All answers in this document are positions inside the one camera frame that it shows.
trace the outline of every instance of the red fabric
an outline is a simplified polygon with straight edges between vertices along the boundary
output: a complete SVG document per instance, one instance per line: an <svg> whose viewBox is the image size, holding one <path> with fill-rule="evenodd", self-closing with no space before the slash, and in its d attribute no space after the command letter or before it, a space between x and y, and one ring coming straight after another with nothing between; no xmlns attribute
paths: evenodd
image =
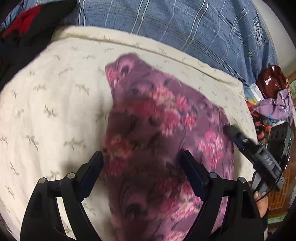
<svg viewBox="0 0 296 241"><path fill-rule="evenodd" d="M41 5L38 5L20 14L16 18L16 20L13 21L11 26L3 32L2 38L5 38L8 34L14 31L17 31L19 35L21 35L22 33L26 34L30 28L33 19L36 17L36 15L39 14L40 9Z"/></svg>

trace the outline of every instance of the metal screw head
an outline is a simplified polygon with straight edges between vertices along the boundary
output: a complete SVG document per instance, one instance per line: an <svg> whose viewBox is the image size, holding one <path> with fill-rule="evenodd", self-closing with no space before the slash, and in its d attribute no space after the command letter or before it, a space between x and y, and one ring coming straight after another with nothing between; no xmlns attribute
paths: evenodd
<svg viewBox="0 0 296 241"><path fill-rule="evenodd" d="M210 177L213 178L213 179L215 179L215 178L218 177L218 175L216 173L214 173L214 172L211 172L210 173Z"/></svg>
<svg viewBox="0 0 296 241"><path fill-rule="evenodd" d="M45 183L45 181L46 181L46 179L44 177L39 179L39 183L41 183L41 184Z"/></svg>
<svg viewBox="0 0 296 241"><path fill-rule="evenodd" d="M241 183L245 183L247 180L246 180L245 178L243 178L243 177L240 177L240 178L239 178L239 181L240 181Z"/></svg>
<svg viewBox="0 0 296 241"><path fill-rule="evenodd" d="M72 179L75 177L75 173L71 172L67 175L67 178Z"/></svg>

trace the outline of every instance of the blue checkered bedding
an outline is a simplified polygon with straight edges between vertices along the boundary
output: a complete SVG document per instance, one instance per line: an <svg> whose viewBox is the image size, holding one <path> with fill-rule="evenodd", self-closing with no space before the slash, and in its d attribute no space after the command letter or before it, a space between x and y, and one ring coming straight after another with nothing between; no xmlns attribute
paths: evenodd
<svg viewBox="0 0 296 241"><path fill-rule="evenodd" d="M52 0L23 0L7 16L7 28L23 11ZM274 45L250 0L77 0L62 24L98 26L170 45L236 77L255 83L277 64Z"/></svg>

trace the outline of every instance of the bed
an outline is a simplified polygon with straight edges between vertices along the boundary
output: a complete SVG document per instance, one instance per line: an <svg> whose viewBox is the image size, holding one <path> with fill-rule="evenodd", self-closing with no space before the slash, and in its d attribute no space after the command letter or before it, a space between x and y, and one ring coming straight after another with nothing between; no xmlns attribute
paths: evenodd
<svg viewBox="0 0 296 241"><path fill-rule="evenodd" d="M221 106L230 122L256 140L242 83L152 39L97 27L63 27L0 95L0 212L19 240L30 195L41 177L63 178L102 150L112 96L105 66L136 53ZM235 148L234 178L251 180L251 163ZM58 200L68 236L71 226ZM107 190L99 178L83 206L103 240L114 240Z"/></svg>

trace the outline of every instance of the purple floral fabric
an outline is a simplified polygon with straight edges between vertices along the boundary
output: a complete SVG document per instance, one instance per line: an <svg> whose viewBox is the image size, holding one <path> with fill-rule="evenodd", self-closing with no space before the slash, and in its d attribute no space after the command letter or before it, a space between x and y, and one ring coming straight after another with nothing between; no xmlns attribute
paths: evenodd
<svg viewBox="0 0 296 241"><path fill-rule="evenodd" d="M181 149L222 178L233 178L233 145L222 108L140 60L105 68L113 108L104 148L111 220L119 241L181 241L202 206L177 160ZM223 221L223 198L214 226Z"/></svg>

